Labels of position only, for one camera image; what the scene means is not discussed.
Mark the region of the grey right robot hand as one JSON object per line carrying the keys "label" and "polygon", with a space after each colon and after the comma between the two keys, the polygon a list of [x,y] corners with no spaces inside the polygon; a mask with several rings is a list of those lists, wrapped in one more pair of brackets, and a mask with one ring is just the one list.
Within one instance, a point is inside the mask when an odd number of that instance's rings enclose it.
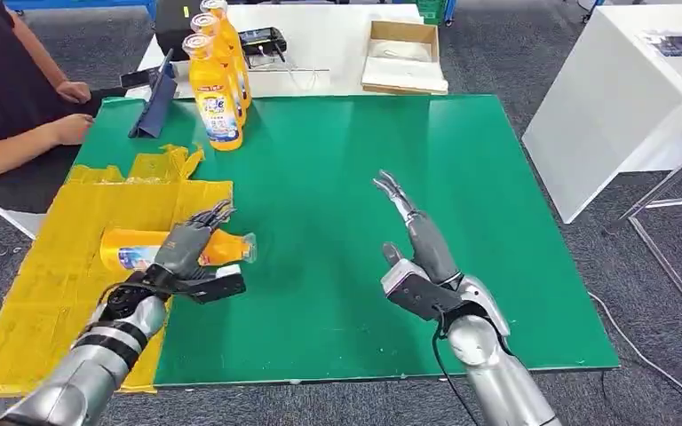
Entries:
{"label": "grey right robot hand", "polygon": [[424,270],[434,284],[456,290],[463,274],[456,266],[438,226],[416,207],[393,174],[380,170],[372,182],[386,194],[402,217],[413,249],[412,261]]}

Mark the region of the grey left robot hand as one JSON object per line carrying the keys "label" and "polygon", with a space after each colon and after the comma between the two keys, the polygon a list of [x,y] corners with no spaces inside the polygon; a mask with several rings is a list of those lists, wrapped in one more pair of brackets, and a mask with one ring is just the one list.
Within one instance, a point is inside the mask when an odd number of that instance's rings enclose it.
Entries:
{"label": "grey left robot hand", "polygon": [[200,266],[199,258],[213,233],[235,211],[232,202],[222,200],[211,209],[194,214],[174,225],[158,249],[153,264],[170,272],[178,280],[199,280],[210,275]]}

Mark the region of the person's right hand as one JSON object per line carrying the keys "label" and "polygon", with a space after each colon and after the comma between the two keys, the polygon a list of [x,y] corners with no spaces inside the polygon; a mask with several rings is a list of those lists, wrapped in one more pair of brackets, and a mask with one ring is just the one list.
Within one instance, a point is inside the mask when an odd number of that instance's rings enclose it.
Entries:
{"label": "person's right hand", "polygon": [[88,114],[71,114],[51,123],[52,135],[56,145],[81,145],[87,132],[94,124],[94,118]]}

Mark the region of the person's left hand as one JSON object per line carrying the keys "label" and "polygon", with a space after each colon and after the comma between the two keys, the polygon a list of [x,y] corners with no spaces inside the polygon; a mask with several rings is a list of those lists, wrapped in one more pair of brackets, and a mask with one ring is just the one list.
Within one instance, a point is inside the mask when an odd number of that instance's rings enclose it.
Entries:
{"label": "person's left hand", "polygon": [[55,87],[56,92],[66,101],[84,104],[91,100],[91,90],[85,82],[63,81]]}

